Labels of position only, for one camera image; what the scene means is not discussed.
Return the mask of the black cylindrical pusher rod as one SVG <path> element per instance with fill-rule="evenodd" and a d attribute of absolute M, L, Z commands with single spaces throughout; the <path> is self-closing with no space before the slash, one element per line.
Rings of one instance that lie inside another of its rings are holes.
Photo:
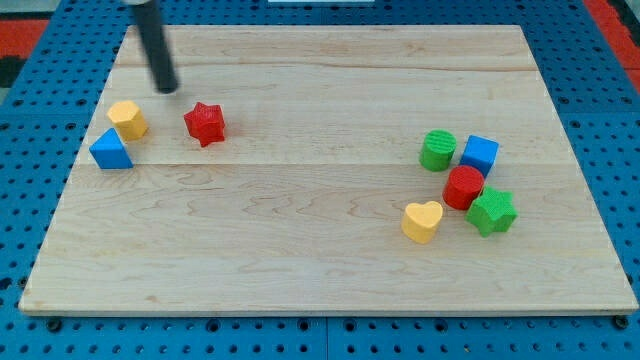
<path fill-rule="evenodd" d="M 164 22 L 157 0 L 124 0 L 138 28 L 155 89 L 174 93 L 179 82 L 164 34 Z"/>

